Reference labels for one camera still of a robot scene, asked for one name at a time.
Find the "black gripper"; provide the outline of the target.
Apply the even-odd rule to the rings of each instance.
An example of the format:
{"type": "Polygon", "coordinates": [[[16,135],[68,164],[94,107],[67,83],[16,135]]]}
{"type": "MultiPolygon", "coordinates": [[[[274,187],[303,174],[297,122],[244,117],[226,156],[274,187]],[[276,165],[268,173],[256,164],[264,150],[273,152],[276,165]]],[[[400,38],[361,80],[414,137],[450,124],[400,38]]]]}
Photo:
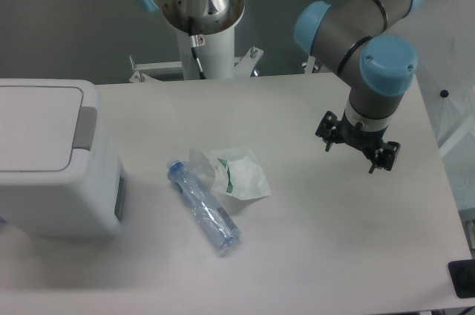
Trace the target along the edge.
{"type": "Polygon", "coordinates": [[[401,144],[395,141],[382,142],[384,133],[385,129],[364,131],[352,125],[345,114],[340,121],[331,111],[326,112],[315,131],[315,135],[325,142],[326,152],[333,144],[345,143],[363,153],[375,153],[370,159],[369,174],[376,169],[391,171],[401,148],[401,144]]]}

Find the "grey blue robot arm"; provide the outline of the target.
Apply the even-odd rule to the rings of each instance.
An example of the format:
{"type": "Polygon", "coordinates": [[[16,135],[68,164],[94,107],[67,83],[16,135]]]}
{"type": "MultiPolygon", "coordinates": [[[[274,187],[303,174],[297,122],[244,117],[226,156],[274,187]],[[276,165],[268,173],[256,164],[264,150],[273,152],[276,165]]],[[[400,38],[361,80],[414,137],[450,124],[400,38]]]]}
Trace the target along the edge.
{"type": "Polygon", "coordinates": [[[327,111],[316,129],[329,149],[347,144],[390,171],[399,143],[384,141],[390,118],[411,86],[416,49],[387,33],[424,0],[348,0],[340,7],[310,4],[298,17],[294,39],[309,55],[350,87],[341,118],[327,111]]]}

